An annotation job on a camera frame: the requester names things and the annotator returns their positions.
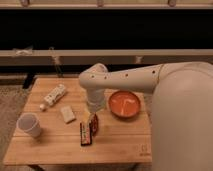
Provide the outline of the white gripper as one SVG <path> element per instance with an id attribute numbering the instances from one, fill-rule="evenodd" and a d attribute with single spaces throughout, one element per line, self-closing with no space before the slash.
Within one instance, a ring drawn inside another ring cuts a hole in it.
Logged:
<path id="1" fill-rule="evenodd" d="M 87 105 L 92 113 L 103 109 L 106 104 L 105 91 L 103 89 L 87 90 Z M 84 122 L 80 123 L 80 142 L 82 146 L 92 144 L 92 135 L 95 136 L 98 132 L 99 122 L 98 116 L 94 114 L 91 118 L 91 126 Z"/>

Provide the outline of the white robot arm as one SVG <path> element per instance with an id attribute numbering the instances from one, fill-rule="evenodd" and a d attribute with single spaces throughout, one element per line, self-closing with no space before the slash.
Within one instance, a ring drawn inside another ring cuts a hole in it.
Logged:
<path id="1" fill-rule="evenodd" d="M 213 64 L 166 63 L 110 72 L 98 63 L 79 75 L 87 104 L 106 89 L 152 95 L 152 171 L 213 171 Z"/>

